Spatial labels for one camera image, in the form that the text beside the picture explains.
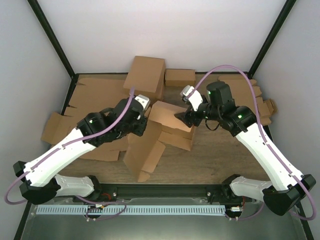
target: cardboard flap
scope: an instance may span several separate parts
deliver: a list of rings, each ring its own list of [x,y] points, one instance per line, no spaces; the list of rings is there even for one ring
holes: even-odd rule
[[[124,80],[82,78],[79,81],[84,85],[75,87],[69,105],[83,111],[114,108],[121,99],[129,97],[123,90]]]
[[[271,116],[268,105],[263,101],[262,97],[256,98],[256,104],[261,118]]]
[[[277,105],[273,99],[268,99],[264,103],[267,105],[271,116],[278,112]]]
[[[144,162],[139,159],[137,160],[133,156],[130,146],[128,147],[124,155],[123,162],[126,165],[126,167],[130,170],[134,178],[138,179]]]
[[[129,147],[123,161],[139,182],[150,177],[143,169],[153,172],[163,153],[162,145],[158,144],[161,131],[161,124],[148,120],[142,136],[128,135]]]
[[[148,173],[141,170],[144,163],[139,161],[139,159],[136,159],[132,155],[130,146],[124,155],[123,162],[126,165],[126,167],[130,170],[134,178],[137,180],[137,182],[142,183],[150,178],[150,175]]]
[[[165,80],[190,80],[195,81],[195,70],[193,69],[166,69]]]
[[[87,152],[86,154],[82,155],[82,159],[90,159],[90,160],[99,160],[99,161],[106,161],[106,162],[114,162],[118,161],[120,151],[108,151],[103,148],[97,147],[96,149]]]
[[[41,140],[52,145],[59,143],[69,134],[70,129],[74,128],[70,126],[69,120],[70,117],[53,112],[46,122]]]
[[[166,146],[161,142],[157,141],[152,151],[150,152],[147,160],[145,161],[142,167],[142,171],[153,173],[165,149]]]
[[[261,117],[260,122],[261,122],[262,126],[266,126],[266,125],[271,124],[271,120],[269,117]]]
[[[151,109],[149,120],[162,124],[163,126],[191,133],[192,128],[187,127],[175,114],[185,112],[187,109],[175,106],[163,101],[157,101]]]
[[[192,139],[187,139],[165,131],[161,132],[159,141],[187,151],[191,151],[193,145]]]
[[[131,146],[132,155],[141,159],[141,161],[145,162],[156,142],[159,139],[159,136],[162,131],[161,124],[148,120],[145,131],[142,136],[131,136],[131,142],[129,145]]]
[[[76,107],[67,106],[64,111],[64,115],[69,117],[74,117],[77,115],[78,111],[79,110]]]

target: white panel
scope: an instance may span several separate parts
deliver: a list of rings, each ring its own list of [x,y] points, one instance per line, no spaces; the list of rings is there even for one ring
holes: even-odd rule
[[[77,73],[127,72],[135,55],[169,68],[248,71],[285,0],[39,0]]]
[[[304,174],[318,183],[311,195],[320,211],[320,1],[297,1],[256,73],[265,96],[279,113],[270,126],[278,148]],[[308,199],[302,201],[311,215]],[[309,221],[320,236],[320,217]]]
[[[0,1],[0,36],[0,238],[14,239],[25,205],[3,201],[13,164],[48,149],[41,133],[61,111],[70,78],[26,0]],[[10,199],[22,199],[18,188]]]

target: small cardboard box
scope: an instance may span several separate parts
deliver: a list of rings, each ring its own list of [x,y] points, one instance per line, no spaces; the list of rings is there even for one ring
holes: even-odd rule
[[[190,151],[193,145],[195,127],[187,127],[175,114],[185,112],[187,109],[163,101],[153,104],[149,121],[162,125],[159,141],[177,148]]]
[[[135,95],[144,95],[151,102],[161,99],[165,84],[165,60],[162,58],[135,56],[123,88],[129,93],[134,87]]]
[[[161,130],[161,124],[148,120],[142,136],[128,135],[129,147],[123,161],[139,183],[150,178],[166,148],[158,141]]]
[[[193,69],[166,69],[165,85],[172,87],[194,86],[196,74]]]
[[[56,112],[46,123],[41,139],[56,145],[64,139],[77,123],[87,114],[100,112],[105,108],[114,108],[117,103],[128,95],[123,92],[124,80],[82,78],[77,83],[69,107],[62,116]],[[117,161],[119,151],[126,151],[128,139],[123,137],[113,142],[102,144],[100,147],[81,156],[82,159]]]

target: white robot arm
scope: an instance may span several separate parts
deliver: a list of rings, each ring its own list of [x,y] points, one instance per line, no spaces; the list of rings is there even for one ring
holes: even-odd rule
[[[186,112],[175,116],[188,127],[199,126],[203,119],[206,122],[218,121],[219,126],[236,137],[263,167],[270,181],[247,179],[235,174],[226,180],[232,194],[265,202],[271,211],[280,216],[284,215],[306,195],[293,176],[296,176],[308,191],[316,184],[316,180],[312,175],[303,175],[296,169],[263,129],[264,137],[261,135],[254,113],[246,106],[235,105],[230,87],[226,83],[213,82],[207,85],[206,89],[210,102],[198,91],[193,91],[194,87],[186,86],[180,95],[190,107]],[[270,147],[291,173],[279,162]]]
[[[58,173],[81,155],[103,143],[110,143],[129,133],[143,135],[147,126],[147,117],[144,113],[150,105],[150,100],[143,95],[138,95],[130,103],[123,118],[110,131],[73,142],[73,140],[99,133],[110,126],[123,112],[128,100],[129,98],[122,99],[115,108],[89,113],[78,122],[77,127],[68,136],[49,151],[33,161],[15,163],[13,169],[17,177],[28,172],[21,179],[22,196],[35,205],[58,196],[81,196],[92,201],[96,200],[101,195],[101,187],[95,176],[67,177]]]

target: black frame edge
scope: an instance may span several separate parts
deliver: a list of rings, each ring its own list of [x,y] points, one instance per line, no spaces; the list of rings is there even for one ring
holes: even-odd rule
[[[286,0],[286,2],[284,3],[278,17],[276,18],[268,36],[266,37],[258,55],[256,56],[252,66],[248,72],[249,78],[252,79],[254,77],[258,67],[260,66],[261,62],[263,61],[271,44],[273,43],[274,39],[276,38],[282,25],[286,21],[287,16],[289,15],[289,13],[290,13],[291,9],[293,8],[293,6],[295,5],[296,1],[297,0]]]
[[[67,59],[67,56],[62,49],[54,31],[52,30],[44,12],[42,11],[39,3],[37,0],[27,0],[30,7],[32,8],[36,18],[39,20],[43,30],[45,31],[47,37],[49,38],[52,46],[54,47],[56,53],[58,54],[62,64],[64,65],[66,71],[68,72],[70,78],[73,78],[75,76],[75,72],[70,65],[69,60]]]
[[[26,203],[25,209],[23,211],[19,226],[15,232],[13,240],[20,240],[22,238],[31,206],[32,206],[31,202],[28,201]]]
[[[66,93],[65,101],[63,103],[61,115],[65,114],[65,111],[66,111],[67,107],[69,106],[69,102],[70,102],[71,96],[74,93],[74,90],[76,88],[78,79],[79,79],[78,73],[75,74],[74,77],[71,78],[70,86],[69,86],[68,92]]]
[[[300,216],[306,217],[306,214],[305,214],[304,208],[302,207],[301,202],[297,203],[297,204],[296,204],[296,207],[297,207],[297,208],[299,209],[299,211],[300,211]],[[302,227],[303,227],[303,230],[304,230],[306,239],[307,239],[307,240],[315,240],[315,238],[314,238],[314,236],[313,236],[313,234],[312,234],[312,232],[311,232],[311,229],[310,229],[310,226],[309,226],[308,221],[300,219],[300,222],[301,222],[301,224],[302,224]]]

